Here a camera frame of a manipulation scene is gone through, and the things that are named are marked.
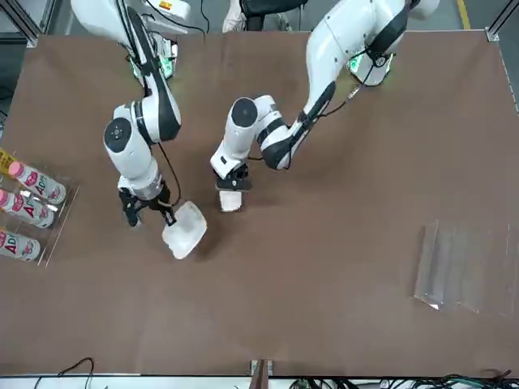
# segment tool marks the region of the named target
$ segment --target metal rod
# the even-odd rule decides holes
[[[513,0],[510,0],[508,2],[508,4],[506,6],[504,6],[503,10],[501,11],[501,13],[497,16],[497,18],[495,18],[494,20],[494,23],[492,23],[492,25],[488,28],[489,30],[492,30],[493,27],[495,26],[495,24],[497,23],[497,21],[500,19],[501,16],[503,16],[503,13],[507,10],[507,8],[510,6],[510,4],[513,3]]]
[[[499,27],[495,30],[495,33],[497,34],[497,32],[501,29],[501,27],[503,27],[503,24],[506,23],[506,21],[510,18],[510,16],[512,16],[513,12],[517,9],[517,7],[519,6],[519,2],[515,5],[515,7],[510,11],[510,13],[507,15],[506,18],[504,18],[504,20],[501,22],[501,24],[499,25]]]
[[[510,16],[519,6],[519,0],[509,0],[506,6],[504,6],[503,10],[497,15],[492,25],[487,28],[487,33],[490,40],[494,40],[496,38],[497,33],[503,27],[503,25],[508,21]]]
[[[28,44],[35,47],[38,42],[38,36],[43,32],[26,10],[17,0],[0,0],[0,7],[3,8],[11,22],[25,36]]]

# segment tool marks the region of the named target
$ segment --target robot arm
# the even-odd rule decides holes
[[[336,90],[342,67],[362,54],[356,74],[362,84],[378,85],[388,72],[390,59],[407,26],[410,12],[429,15],[439,0],[341,0],[313,30],[307,42],[309,96],[294,124],[288,127],[273,98],[238,99],[227,119],[224,139],[211,164],[219,176],[224,211],[241,206],[241,195],[224,204],[223,192],[251,188],[247,181],[247,158],[256,140],[265,164],[271,169],[288,169],[294,153],[322,117]],[[349,98],[358,92],[353,90]]]
[[[105,149],[120,172],[119,198],[130,226],[139,225],[138,212],[146,207],[165,220],[162,238],[178,259],[187,256],[205,234],[207,224],[199,209],[184,203],[175,213],[151,146],[172,140],[180,130],[177,102],[165,81],[155,41],[144,22],[123,0],[73,0],[78,20],[89,31],[124,45],[139,64],[144,98],[121,105],[105,129]]]

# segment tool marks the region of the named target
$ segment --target bottle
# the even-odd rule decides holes
[[[35,195],[58,205],[66,196],[66,189],[53,178],[17,160],[9,166],[9,174]]]
[[[54,212],[42,203],[2,189],[0,189],[0,208],[9,215],[19,217],[41,229],[46,229],[54,221]]]
[[[29,262],[38,257],[40,250],[40,242],[36,239],[31,239],[18,233],[0,231],[1,255]]]
[[[0,173],[7,174],[9,166],[11,166],[15,160],[11,154],[0,148]]]

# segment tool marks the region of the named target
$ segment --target brown table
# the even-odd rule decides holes
[[[43,36],[27,52],[2,145],[82,187],[47,269],[0,261],[0,373],[85,356],[124,373],[245,374],[261,357],[276,374],[519,373],[512,320],[412,297],[426,222],[519,221],[517,115],[484,32],[405,34],[381,87],[319,122],[289,172],[253,164],[244,212],[218,211],[209,158],[229,107],[270,93],[292,122],[307,98],[306,39],[179,39],[182,130],[166,150],[208,221],[183,262],[158,215],[132,232],[121,213],[101,141],[114,107],[141,96],[123,49]],[[340,78],[332,106],[351,84]]]

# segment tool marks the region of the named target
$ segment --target clear plastic tray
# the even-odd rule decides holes
[[[61,235],[63,227],[65,226],[66,219],[68,218],[72,204],[74,203],[78,194],[79,183],[72,178],[55,174],[49,171],[45,166],[32,166],[40,169],[42,172],[50,175],[51,177],[54,177],[58,182],[61,182],[66,187],[66,198],[63,203],[59,204],[58,206],[48,204],[45,200],[34,195],[29,190],[26,190],[16,180],[7,176],[2,176],[0,187],[13,193],[20,193],[22,196],[29,197],[34,201],[44,204],[48,209],[55,213],[54,222],[47,229],[39,229],[34,225],[23,222],[15,216],[8,215],[5,212],[0,212],[0,225],[7,231],[19,233],[26,237],[37,239],[41,245],[41,252],[38,257],[31,262],[37,263],[38,266],[42,265],[47,267],[49,266],[54,248],[58,243],[58,239]]]
[[[436,310],[465,307],[514,317],[519,233],[468,229],[436,220],[425,226],[414,296]]]

